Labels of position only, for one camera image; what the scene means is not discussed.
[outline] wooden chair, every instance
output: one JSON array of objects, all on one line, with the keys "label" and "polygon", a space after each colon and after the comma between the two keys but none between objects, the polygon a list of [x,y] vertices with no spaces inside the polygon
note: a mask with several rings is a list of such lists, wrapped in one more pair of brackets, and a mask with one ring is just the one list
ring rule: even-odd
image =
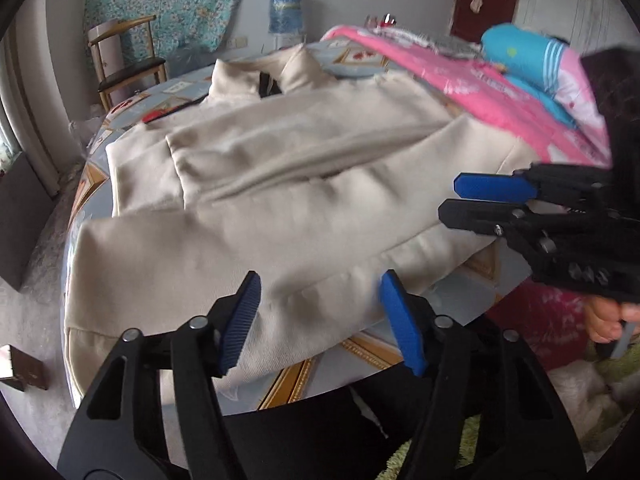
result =
[{"label": "wooden chair", "polygon": [[[94,40],[89,42],[89,47],[98,60],[98,75],[100,78],[100,84],[98,85],[98,94],[100,94],[100,100],[102,106],[108,112],[113,108],[113,102],[111,102],[110,94],[116,91],[118,88],[122,88],[134,81],[152,75],[156,78],[156,84],[166,81],[166,70],[164,68],[165,60],[161,57],[156,57],[154,50],[154,40],[151,36],[151,22],[156,18],[153,16],[144,16],[135,20],[129,20],[127,22],[120,22],[117,25],[111,27],[104,34],[101,34]],[[135,62],[132,65],[124,67],[122,70],[114,72],[110,76],[104,75],[104,67],[102,66],[102,57],[100,56],[100,46],[98,45],[102,40],[106,40],[111,36],[119,36],[124,32],[127,32],[130,28],[137,27],[139,25],[146,25],[146,42],[149,57]]]}]

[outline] person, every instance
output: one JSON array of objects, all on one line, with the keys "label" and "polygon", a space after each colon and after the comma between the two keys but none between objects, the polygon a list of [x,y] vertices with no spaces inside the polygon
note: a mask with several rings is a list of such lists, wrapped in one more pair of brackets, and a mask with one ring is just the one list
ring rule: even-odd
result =
[{"label": "person", "polygon": [[[596,343],[609,343],[620,339],[620,320],[640,323],[640,305],[618,303],[615,300],[590,296],[584,304],[584,324],[589,337]],[[640,325],[635,334],[640,333]]]}]

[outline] wall outlet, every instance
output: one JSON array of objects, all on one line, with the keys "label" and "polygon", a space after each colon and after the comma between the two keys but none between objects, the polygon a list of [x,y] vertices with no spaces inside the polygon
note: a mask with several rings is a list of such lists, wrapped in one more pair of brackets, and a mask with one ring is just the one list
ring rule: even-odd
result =
[{"label": "wall outlet", "polygon": [[234,48],[244,48],[248,44],[246,36],[238,36],[237,38],[231,38],[226,40],[226,49],[232,50]]}]

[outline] patterned tablecloth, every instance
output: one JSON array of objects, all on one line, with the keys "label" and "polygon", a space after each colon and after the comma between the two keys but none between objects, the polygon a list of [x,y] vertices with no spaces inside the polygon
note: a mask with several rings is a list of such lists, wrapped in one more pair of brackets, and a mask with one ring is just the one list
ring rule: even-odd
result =
[{"label": "patterned tablecloth", "polygon": [[[385,57],[348,40],[310,44],[325,70],[338,77],[366,77],[399,70]],[[154,86],[116,106],[93,140],[82,172],[71,217],[62,272],[63,305],[78,232],[83,222],[111,216],[112,195],[106,146],[153,110],[173,108],[209,91],[212,67],[205,67]],[[514,289],[530,270],[500,241],[473,256],[424,295],[438,314],[466,324]],[[333,390],[402,361],[388,322],[360,332],[304,362],[266,375],[253,383],[218,392],[225,415],[261,410]],[[72,391],[76,405],[79,392]]]}]

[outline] blue pillow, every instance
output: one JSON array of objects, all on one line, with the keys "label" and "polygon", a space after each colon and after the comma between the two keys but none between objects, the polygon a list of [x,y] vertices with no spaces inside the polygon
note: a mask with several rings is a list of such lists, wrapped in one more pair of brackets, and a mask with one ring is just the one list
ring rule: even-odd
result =
[{"label": "blue pillow", "polygon": [[543,107],[546,108],[546,111],[549,112],[553,117],[560,121],[565,126],[568,126],[572,129],[576,129],[577,125],[574,121],[574,118],[571,117],[567,113],[567,111],[562,107],[562,105],[555,101],[550,95],[545,94],[540,88],[536,88],[533,85],[530,85],[526,81],[520,79],[511,74],[507,74],[504,76],[511,84],[517,86],[521,90],[524,90],[527,94],[535,97],[538,101],[540,101]]},{"label": "blue pillow", "polygon": [[501,63],[509,73],[552,96],[558,90],[560,58],[566,45],[511,23],[490,28],[482,35],[485,59]]}]

